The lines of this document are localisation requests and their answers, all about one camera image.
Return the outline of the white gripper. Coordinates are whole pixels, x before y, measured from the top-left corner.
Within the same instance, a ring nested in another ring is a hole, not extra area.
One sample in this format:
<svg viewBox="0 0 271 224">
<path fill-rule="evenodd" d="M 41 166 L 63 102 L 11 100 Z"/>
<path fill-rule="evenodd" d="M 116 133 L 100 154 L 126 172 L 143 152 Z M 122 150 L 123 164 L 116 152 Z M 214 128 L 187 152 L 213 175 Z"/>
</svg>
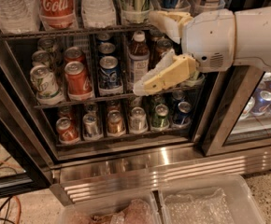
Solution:
<svg viewBox="0 0 271 224">
<path fill-rule="evenodd" d="M 197 69 L 203 73 L 230 68 L 235 52 L 235 15 L 228 9 L 203 12 L 192 17 L 189 12 L 154 10 L 149 23 L 179 44 L 183 53 L 166 52 L 154 69 L 133 86 L 136 96 L 153 95 L 189 79 Z"/>
</svg>

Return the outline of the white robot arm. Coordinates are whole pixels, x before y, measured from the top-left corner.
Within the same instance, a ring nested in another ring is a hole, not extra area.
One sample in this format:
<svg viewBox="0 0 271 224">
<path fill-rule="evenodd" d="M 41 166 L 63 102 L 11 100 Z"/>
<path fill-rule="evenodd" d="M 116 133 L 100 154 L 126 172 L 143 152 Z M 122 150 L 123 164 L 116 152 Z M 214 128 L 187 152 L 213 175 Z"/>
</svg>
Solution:
<svg viewBox="0 0 271 224">
<path fill-rule="evenodd" d="M 181 45 L 169 50 L 133 85 L 137 96 L 168 90 L 202 73 L 251 65 L 271 72 L 271 7 L 232 12 L 219 9 L 195 17 L 188 12 L 152 11 L 149 22 Z"/>
</svg>

